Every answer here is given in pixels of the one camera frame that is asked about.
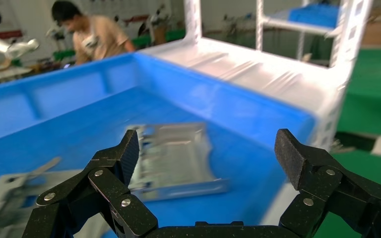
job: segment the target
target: screw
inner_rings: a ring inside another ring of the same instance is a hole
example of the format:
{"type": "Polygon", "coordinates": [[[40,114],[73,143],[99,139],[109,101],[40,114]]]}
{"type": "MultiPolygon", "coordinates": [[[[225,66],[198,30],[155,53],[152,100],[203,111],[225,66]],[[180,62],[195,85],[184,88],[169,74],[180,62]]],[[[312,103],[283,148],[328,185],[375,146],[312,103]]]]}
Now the screw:
{"type": "Polygon", "coordinates": [[[303,202],[308,205],[308,206],[313,206],[313,200],[311,200],[310,198],[305,198],[303,199],[303,202]]]}
{"type": "Polygon", "coordinates": [[[102,170],[98,170],[98,171],[96,171],[96,172],[94,173],[94,176],[98,177],[98,176],[100,176],[100,175],[102,175],[102,174],[103,174],[103,171],[102,171],[102,170]]]}
{"type": "Polygon", "coordinates": [[[47,194],[47,195],[45,196],[45,201],[50,201],[50,200],[52,200],[55,196],[56,196],[56,194],[55,194],[54,192],[51,192],[51,193],[49,193],[49,194],[47,194]]]}
{"type": "Polygon", "coordinates": [[[122,206],[123,207],[127,207],[129,205],[130,205],[130,199],[125,199],[125,200],[122,201],[122,206]]]}
{"type": "Polygon", "coordinates": [[[327,170],[326,173],[329,174],[329,175],[335,175],[335,171],[334,170],[327,170]]]}

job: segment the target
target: blue plastic bin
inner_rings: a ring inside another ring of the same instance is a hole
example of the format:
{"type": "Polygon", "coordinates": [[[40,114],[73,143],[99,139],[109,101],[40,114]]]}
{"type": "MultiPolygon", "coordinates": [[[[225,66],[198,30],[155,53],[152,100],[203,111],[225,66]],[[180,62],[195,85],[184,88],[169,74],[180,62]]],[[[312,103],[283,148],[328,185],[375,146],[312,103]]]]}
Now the blue plastic bin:
{"type": "Polygon", "coordinates": [[[325,4],[312,4],[290,11],[289,21],[309,25],[335,28],[338,22],[339,7],[325,4]]]}
{"type": "Polygon", "coordinates": [[[201,121],[213,145],[210,166],[231,191],[146,205],[160,226],[258,224],[285,180],[273,152],[277,130],[307,142],[313,116],[140,53],[0,85],[0,175],[56,156],[53,170],[82,169],[129,124],[201,121]]]}

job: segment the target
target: white metal frame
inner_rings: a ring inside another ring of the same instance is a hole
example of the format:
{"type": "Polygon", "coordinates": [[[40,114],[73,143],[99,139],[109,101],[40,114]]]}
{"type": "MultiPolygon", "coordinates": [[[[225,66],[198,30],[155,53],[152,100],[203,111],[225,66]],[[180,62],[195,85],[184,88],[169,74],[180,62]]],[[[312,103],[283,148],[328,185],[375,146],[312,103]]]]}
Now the white metal frame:
{"type": "Polygon", "coordinates": [[[313,113],[317,126],[311,145],[329,149],[373,0],[341,0],[335,29],[267,17],[263,2],[256,1],[256,50],[202,37],[200,0],[185,0],[186,37],[142,52],[313,113]],[[300,31],[299,60],[305,33],[334,37],[330,68],[263,52],[264,25],[300,31]]]}

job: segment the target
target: man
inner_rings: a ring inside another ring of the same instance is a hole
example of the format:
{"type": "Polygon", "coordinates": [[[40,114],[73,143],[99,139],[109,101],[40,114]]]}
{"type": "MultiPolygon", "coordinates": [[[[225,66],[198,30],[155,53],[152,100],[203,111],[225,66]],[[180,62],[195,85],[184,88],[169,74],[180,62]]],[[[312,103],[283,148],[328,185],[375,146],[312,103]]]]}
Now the man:
{"type": "Polygon", "coordinates": [[[52,16],[73,32],[77,65],[135,51],[128,36],[107,17],[83,15],[77,6],[64,0],[53,4],[52,16]]]}

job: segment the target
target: metal plate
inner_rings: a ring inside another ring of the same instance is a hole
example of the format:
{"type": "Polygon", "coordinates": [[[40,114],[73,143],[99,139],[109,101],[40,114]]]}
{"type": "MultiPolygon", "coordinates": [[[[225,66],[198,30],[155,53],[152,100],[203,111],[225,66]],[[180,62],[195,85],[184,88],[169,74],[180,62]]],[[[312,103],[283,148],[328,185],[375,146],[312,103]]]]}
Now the metal plate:
{"type": "MultiPolygon", "coordinates": [[[[0,177],[0,238],[21,238],[37,197],[81,170],[11,174],[0,177]]],[[[75,238],[100,238],[109,230],[100,214],[88,219],[75,238]]]]}
{"type": "Polygon", "coordinates": [[[203,123],[131,125],[140,157],[129,188],[143,201],[205,195],[228,190],[211,172],[211,144],[203,123]]]}

